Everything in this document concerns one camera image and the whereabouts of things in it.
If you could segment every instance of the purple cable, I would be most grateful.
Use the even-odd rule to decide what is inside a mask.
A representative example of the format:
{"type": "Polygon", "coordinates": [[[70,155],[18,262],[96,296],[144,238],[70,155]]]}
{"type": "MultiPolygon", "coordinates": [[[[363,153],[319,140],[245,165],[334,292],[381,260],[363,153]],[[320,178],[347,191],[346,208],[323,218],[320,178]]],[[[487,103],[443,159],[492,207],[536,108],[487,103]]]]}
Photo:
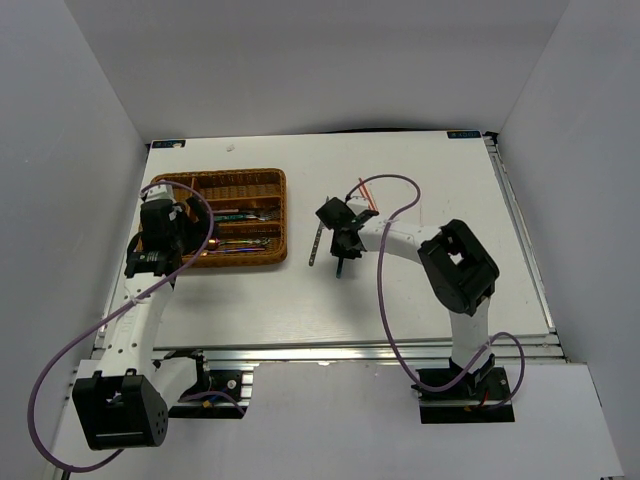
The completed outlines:
{"type": "Polygon", "coordinates": [[[199,400],[201,398],[204,397],[210,397],[211,395],[215,395],[217,397],[222,397],[222,398],[226,398],[230,403],[233,404],[234,407],[236,407],[236,410],[238,410],[242,416],[244,416],[245,411],[244,409],[240,406],[240,404],[238,402],[236,402],[233,397],[231,397],[231,395],[225,393],[225,392],[218,392],[216,390],[209,390],[208,392],[198,392],[198,393],[194,393],[192,395],[187,395],[186,397],[182,397],[180,399],[181,402],[190,402],[192,400],[199,400]]]}
{"type": "Polygon", "coordinates": [[[33,389],[31,390],[31,395],[29,396],[29,404],[28,404],[28,409],[27,409],[27,425],[29,427],[29,436],[31,437],[31,441],[35,445],[35,447],[38,450],[38,452],[40,452],[40,455],[42,455],[49,463],[55,465],[56,467],[58,467],[58,468],[60,468],[60,469],[62,469],[64,471],[67,471],[67,472],[71,472],[71,473],[93,472],[94,470],[97,470],[100,467],[104,467],[106,464],[111,462],[114,458],[116,458],[118,455],[120,455],[122,453],[122,450],[116,450],[113,454],[111,454],[110,456],[108,456],[107,458],[102,460],[101,462],[96,463],[95,465],[90,465],[88,467],[76,467],[74,465],[69,465],[69,464],[64,463],[61,460],[57,459],[56,457],[54,457],[53,454],[49,450],[47,450],[47,447],[44,446],[44,444],[42,443],[42,440],[38,436],[38,432],[36,430],[36,421],[35,421],[36,399],[38,397],[38,392],[40,391],[40,387],[42,387],[42,382],[44,381],[45,377],[49,374],[49,372],[51,371],[53,366],[56,363],[58,363],[58,361],[67,352],[69,352],[69,350],[71,350],[73,347],[75,347],[80,342],[82,342],[82,340],[87,338],[92,333],[98,331],[101,327],[103,327],[104,325],[109,323],[111,320],[120,317],[122,314],[124,314],[125,312],[127,312],[128,310],[133,308],[133,306],[138,301],[142,300],[143,298],[148,297],[149,295],[151,295],[153,292],[155,292],[157,289],[159,289],[160,287],[162,287],[166,283],[173,281],[180,273],[184,272],[187,268],[189,268],[191,265],[193,265],[193,263],[200,257],[200,254],[207,247],[209,239],[211,238],[211,234],[213,233],[213,222],[214,222],[213,210],[211,210],[211,206],[207,203],[207,201],[204,199],[204,197],[202,195],[200,195],[200,193],[198,193],[193,188],[188,187],[186,185],[183,185],[181,183],[172,182],[172,181],[169,181],[169,180],[162,180],[162,181],[159,181],[159,182],[156,182],[156,183],[152,183],[152,184],[147,185],[146,187],[144,187],[140,191],[140,195],[141,196],[144,195],[144,193],[146,193],[149,189],[151,189],[151,188],[153,188],[153,187],[155,187],[157,185],[170,185],[172,187],[184,188],[185,190],[188,190],[189,192],[191,192],[196,198],[198,198],[198,200],[200,200],[204,204],[204,206],[207,208],[207,211],[209,213],[209,231],[207,232],[207,236],[204,239],[204,242],[202,242],[202,246],[200,247],[200,249],[193,255],[193,257],[189,261],[187,261],[187,263],[182,265],[175,272],[173,272],[173,273],[167,275],[166,277],[160,279],[156,284],[152,285],[151,287],[147,288],[145,291],[140,293],[140,295],[138,295],[137,297],[133,298],[132,300],[129,300],[127,303],[122,305],[120,308],[118,308],[117,310],[113,311],[112,313],[107,315],[105,318],[100,320],[98,323],[96,323],[95,325],[92,325],[91,327],[86,329],[84,332],[82,332],[80,335],[78,335],[76,338],[71,340],[67,345],[65,345],[62,348],[62,350],[60,350],[58,353],[56,353],[53,356],[53,358],[51,360],[49,360],[49,363],[47,363],[45,365],[45,367],[42,369],[42,372],[40,372],[40,375],[38,375],[38,378],[36,379],[36,382],[33,385],[33,389]]]}
{"type": "Polygon", "coordinates": [[[422,388],[423,390],[426,390],[427,392],[433,392],[433,393],[445,392],[453,388],[464,378],[464,376],[469,372],[469,370],[471,370],[471,367],[473,366],[473,364],[482,356],[485,350],[489,348],[489,345],[494,343],[500,337],[508,337],[516,344],[516,347],[518,347],[518,352],[520,353],[520,375],[518,377],[518,382],[516,383],[516,386],[514,387],[514,389],[511,391],[511,394],[506,399],[502,400],[500,403],[497,403],[496,405],[491,405],[490,407],[487,407],[487,409],[497,408],[504,405],[505,403],[509,402],[514,397],[514,395],[518,392],[518,390],[520,389],[520,386],[522,385],[522,380],[524,379],[524,366],[525,366],[524,350],[522,348],[522,344],[520,343],[520,341],[510,333],[498,332],[495,335],[493,335],[489,339],[488,343],[480,347],[478,352],[473,356],[473,358],[469,361],[469,363],[462,369],[462,371],[453,380],[439,387],[434,387],[434,386],[422,383],[418,378],[418,376],[411,371],[411,368],[409,367],[409,365],[407,365],[407,362],[404,360],[404,358],[402,358],[402,355],[400,354],[400,350],[398,349],[398,345],[396,344],[396,341],[394,340],[393,335],[391,334],[391,329],[389,328],[389,321],[387,319],[387,312],[384,306],[384,294],[382,292],[382,262],[384,260],[384,250],[387,243],[387,235],[389,233],[389,230],[391,229],[391,225],[393,221],[402,212],[409,210],[411,207],[413,207],[418,203],[418,201],[420,200],[421,191],[420,191],[420,186],[409,177],[406,177],[404,175],[398,175],[395,173],[385,173],[380,175],[373,175],[369,178],[365,178],[364,180],[362,180],[355,187],[353,187],[349,191],[349,193],[347,193],[346,200],[348,201],[351,198],[351,194],[355,192],[358,188],[360,188],[361,185],[364,185],[366,182],[370,182],[371,180],[376,180],[378,178],[399,178],[400,180],[409,182],[416,189],[416,198],[414,198],[412,202],[408,203],[404,207],[401,207],[395,212],[393,212],[389,217],[384,227],[384,230],[382,231],[382,237],[380,239],[380,253],[378,255],[377,287],[378,287],[378,305],[380,306],[380,317],[382,319],[382,326],[384,327],[384,333],[386,334],[387,340],[389,341],[389,346],[391,347],[391,350],[393,350],[393,353],[395,354],[396,359],[398,360],[398,363],[400,364],[402,369],[405,371],[405,373],[409,376],[409,378],[411,378],[411,380],[413,380],[418,387],[422,388]]]}

